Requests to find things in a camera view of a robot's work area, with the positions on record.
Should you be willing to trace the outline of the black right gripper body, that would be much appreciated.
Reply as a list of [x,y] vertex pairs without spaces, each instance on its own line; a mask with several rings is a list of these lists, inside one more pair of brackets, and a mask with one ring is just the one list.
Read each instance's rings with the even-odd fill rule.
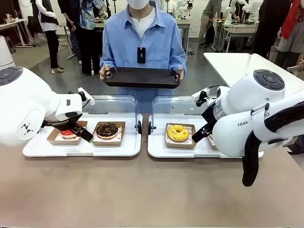
[[216,100],[212,98],[204,98],[202,102],[202,107],[205,108],[202,117],[207,122],[203,128],[213,128],[215,123],[217,122],[213,109],[215,107]]

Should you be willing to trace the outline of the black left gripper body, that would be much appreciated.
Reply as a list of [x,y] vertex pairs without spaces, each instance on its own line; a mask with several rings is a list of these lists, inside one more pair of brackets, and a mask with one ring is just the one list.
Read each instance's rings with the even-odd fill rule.
[[77,112],[68,112],[63,115],[65,117],[65,120],[44,120],[42,123],[42,128],[46,126],[52,126],[56,128],[57,130],[75,130],[80,127],[80,125],[77,123],[79,118],[82,116],[81,113]]

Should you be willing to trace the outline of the person's right hand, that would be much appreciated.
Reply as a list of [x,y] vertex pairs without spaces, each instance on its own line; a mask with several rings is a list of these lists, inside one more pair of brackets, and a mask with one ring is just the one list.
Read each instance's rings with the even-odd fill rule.
[[99,77],[100,77],[100,80],[104,80],[105,78],[106,79],[109,79],[112,77],[113,75],[113,72],[116,71],[116,67],[114,66],[111,66],[111,65],[103,65],[99,71]]

